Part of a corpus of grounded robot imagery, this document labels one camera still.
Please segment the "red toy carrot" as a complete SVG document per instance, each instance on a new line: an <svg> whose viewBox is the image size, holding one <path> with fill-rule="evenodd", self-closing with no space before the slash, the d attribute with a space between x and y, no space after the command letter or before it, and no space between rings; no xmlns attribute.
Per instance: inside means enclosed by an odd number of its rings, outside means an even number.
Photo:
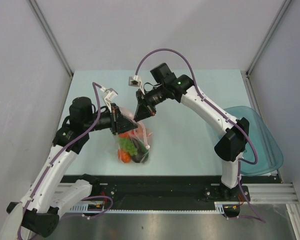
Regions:
<svg viewBox="0 0 300 240"><path fill-rule="evenodd" d="M133 130L126 131L124 133L119 134L120 138L139 138L142 139L144 137L144 133L147 133L142 127L135 128Z"/></svg>

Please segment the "green toy grapes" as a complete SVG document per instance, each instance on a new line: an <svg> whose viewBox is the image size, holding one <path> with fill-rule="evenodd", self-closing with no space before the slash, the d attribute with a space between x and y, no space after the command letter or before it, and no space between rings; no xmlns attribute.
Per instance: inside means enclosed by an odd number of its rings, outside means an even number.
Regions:
<svg viewBox="0 0 300 240"><path fill-rule="evenodd" d="M119 138L119 146L131 156L136 156L138 154L138 149L130 138Z"/></svg>

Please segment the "clear zip top bag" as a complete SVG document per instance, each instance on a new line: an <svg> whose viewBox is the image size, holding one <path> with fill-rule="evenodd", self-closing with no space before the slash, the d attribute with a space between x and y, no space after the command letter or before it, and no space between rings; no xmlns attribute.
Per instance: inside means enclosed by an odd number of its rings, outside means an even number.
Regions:
<svg viewBox="0 0 300 240"><path fill-rule="evenodd" d="M118 146L117 157L120 162L125 164L144 164L149 159L152 132L142 121L136 123L137 128L115 137Z"/></svg>

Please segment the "orange toy pumpkin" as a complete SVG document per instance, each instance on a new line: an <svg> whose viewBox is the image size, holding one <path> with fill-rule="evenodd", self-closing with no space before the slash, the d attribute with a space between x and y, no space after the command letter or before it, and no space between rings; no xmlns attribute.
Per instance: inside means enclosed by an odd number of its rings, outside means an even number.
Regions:
<svg viewBox="0 0 300 240"><path fill-rule="evenodd" d="M118 157L118 159L119 159L121 162L123 162L123 163L125 163L125 164L131 162L131 156L130 156L130 154L127 153L126 151L122 150L122 149L119 149L119 150L117 151L117 157Z"/></svg>

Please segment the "dark purple toy fruit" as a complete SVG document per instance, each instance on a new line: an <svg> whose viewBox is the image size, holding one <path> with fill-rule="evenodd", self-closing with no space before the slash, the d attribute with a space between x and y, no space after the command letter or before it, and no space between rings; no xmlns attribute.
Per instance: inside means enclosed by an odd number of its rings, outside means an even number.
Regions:
<svg viewBox="0 0 300 240"><path fill-rule="evenodd" d="M149 158L149 152L148 151L138 151L136 155L133 155L131 159L133 162L137 164L145 163Z"/></svg>

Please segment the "green toy chili pepper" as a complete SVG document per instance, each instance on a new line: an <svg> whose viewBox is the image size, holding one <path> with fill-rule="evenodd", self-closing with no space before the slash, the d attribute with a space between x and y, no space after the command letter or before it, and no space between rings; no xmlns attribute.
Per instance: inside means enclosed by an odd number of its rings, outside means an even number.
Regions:
<svg viewBox="0 0 300 240"><path fill-rule="evenodd" d="M133 143L134 147L136 148L137 153L145 153L145 152L147 152L147 149L146 149L146 147L145 147L145 145L144 145L143 142L141 142L141 141L133 138L132 139L132 143Z"/></svg>

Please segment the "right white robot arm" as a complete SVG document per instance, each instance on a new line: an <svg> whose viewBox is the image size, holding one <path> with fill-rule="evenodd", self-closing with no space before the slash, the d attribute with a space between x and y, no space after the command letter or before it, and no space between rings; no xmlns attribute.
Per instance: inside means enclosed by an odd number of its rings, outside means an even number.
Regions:
<svg viewBox="0 0 300 240"><path fill-rule="evenodd" d="M244 117L238 119L215 105L195 86L193 79L185 74L177 77L166 63L153 68L150 73L157 83L150 91L144 90L141 77L129 77L129 86L138 87L134 120L139 122L153 117L157 112L156 106L167 99L193 110L220 136L214 146L215 153L222 160L220 194L225 200L232 201L239 194L239 159L246 148L249 121Z"/></svg>

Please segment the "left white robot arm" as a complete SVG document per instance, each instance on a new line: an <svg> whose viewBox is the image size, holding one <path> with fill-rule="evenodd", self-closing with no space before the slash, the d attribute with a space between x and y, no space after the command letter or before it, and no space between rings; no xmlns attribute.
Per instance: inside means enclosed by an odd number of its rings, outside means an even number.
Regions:
<svg viewBox="0 0 300 240"><path fill-rule="evenodd" d="M94 106L88 97L77 97L72 101L69 115L56 132L49 156L33 185L19 202L8 205L9 216L1 230L0 240L20 238L21 228L46 238L76 203L100 196L98 179L88 174L60 196L54 197L54 193L66 170L90 139L90 132L110 129L113 135L117 135L138 127L115 103L103 109Z"/></svg>

